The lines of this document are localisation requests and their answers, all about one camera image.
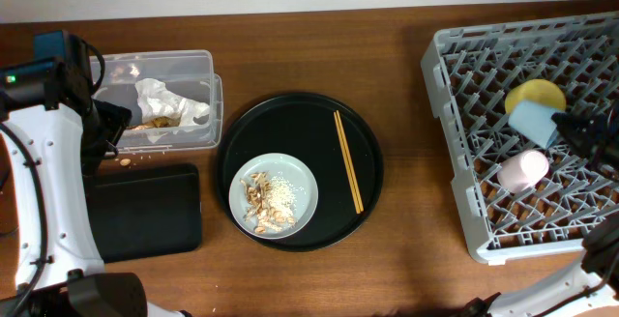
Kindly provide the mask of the blue cup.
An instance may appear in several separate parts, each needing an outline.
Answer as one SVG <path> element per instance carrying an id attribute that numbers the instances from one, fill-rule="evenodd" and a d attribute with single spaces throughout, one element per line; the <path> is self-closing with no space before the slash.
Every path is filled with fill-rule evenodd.
<path id="1" fill-rule="evenodd" d="M 509 116 L 509 126 L 543 149 L 549 148 L 558 136 L 554 114 L 563 111 L 534 101 L 519 102 Z"/>

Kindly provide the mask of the pink cup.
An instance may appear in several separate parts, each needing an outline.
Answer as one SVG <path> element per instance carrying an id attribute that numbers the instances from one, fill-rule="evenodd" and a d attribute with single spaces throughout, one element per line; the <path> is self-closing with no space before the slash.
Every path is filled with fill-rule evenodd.
<path id="1" fill-rule="evenodd" d="M 504 160 L 497 173 L 502 188 L 511 193 L 519 193 L 538 183 L 549 170 L 549 161 L 536 150 L 526 150 Z"/>

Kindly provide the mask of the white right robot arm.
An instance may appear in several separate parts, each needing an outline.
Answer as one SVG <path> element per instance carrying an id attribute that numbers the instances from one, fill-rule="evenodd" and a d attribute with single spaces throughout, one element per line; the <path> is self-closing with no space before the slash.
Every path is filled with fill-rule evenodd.
<path id="1" fill-rule="evenodd" d="M 557 112 L 550 117 L 570 148 L 594 167 L 618 167 L 618 103 L 589 117 Z M 576 316 L 618 304 L 618 216 L 587 235 L 579 259 L 513 293 L 469 302 L 458 316 Z"/>

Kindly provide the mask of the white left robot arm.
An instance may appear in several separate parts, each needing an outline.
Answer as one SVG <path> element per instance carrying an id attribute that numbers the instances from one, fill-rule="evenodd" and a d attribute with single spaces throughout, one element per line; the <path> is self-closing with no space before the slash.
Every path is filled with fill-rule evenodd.
<path id="1" fill-rule="evenodd" d="M 34 59 L 1 71 L 1 135 L 9 154 L 20 240 L 16 293 L 4 316 L 166 316 L 136 274 L 109 274 L 97 249 L 83 179 L 129 125 L 129 109 L 95 99 L 100 52 L 59 30 L 34 39 Z"/>

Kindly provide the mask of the yellow bowl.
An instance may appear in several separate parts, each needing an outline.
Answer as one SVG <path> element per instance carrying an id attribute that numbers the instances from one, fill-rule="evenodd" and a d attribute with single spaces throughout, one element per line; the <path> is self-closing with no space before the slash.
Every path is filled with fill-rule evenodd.
<path id="1" fill-rule="evenodd" d="M 567 99 L 558 85 L 544 79 L 528 80 L 511 90 L 505 98 L 505 111 L 511 114 L 521 101 L 532 101 L 565 111 Z"/>

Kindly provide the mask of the gold snack wrapper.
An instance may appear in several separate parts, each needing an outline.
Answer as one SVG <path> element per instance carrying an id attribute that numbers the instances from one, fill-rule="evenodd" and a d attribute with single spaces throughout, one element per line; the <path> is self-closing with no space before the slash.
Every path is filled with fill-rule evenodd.
<path id="1" fill-rule="evenodd" d="M 149 130 L 149 129 L 160 129 L 160 128 L 170 128 L 170 127 L 178 127 L 180 124 L 179 119 L 170 118 L 170 117 L 158 117 L 146 123 L 130 126 L 128 130 Z"/>

